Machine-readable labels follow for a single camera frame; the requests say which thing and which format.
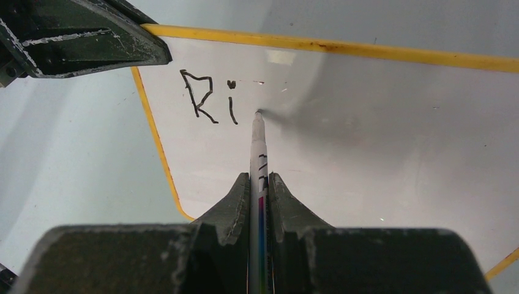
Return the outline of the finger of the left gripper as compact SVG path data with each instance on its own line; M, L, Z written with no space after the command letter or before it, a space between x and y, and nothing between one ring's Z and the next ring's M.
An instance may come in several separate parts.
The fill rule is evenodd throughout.
M125 0L103 0L110 21L123 21L136 25L157 24L155 20Z

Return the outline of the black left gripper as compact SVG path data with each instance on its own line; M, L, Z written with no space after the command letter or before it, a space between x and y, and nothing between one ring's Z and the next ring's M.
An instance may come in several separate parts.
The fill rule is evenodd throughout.
M110 21L102 1L1 1L1 87L173 59L142 25Z

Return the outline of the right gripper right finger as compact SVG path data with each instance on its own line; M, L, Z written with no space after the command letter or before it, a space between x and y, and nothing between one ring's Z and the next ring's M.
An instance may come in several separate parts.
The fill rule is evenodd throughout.
M443 228L333 227L269 177L275 293L490 293L474 254Z

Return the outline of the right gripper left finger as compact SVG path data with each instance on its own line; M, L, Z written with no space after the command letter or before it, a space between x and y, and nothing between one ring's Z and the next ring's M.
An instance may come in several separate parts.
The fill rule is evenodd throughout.
M188 224L68 225L36 244L12 293L247 293L250 180Z

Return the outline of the black whiteboard marker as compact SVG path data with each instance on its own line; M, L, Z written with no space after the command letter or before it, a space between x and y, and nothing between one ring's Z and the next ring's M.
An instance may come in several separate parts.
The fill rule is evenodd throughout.
M248 292L271 293L269 266L267 197L269 192L265 124L257 111L252 122L250 148L250 231Z

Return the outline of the yellow framed whiteboard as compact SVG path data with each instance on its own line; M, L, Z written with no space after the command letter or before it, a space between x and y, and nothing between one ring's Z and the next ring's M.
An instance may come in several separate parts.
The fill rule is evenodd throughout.
M518 260L518 59L147 24L173 60L132 74L179 213L268 169L338 227L440 227L492 279Z

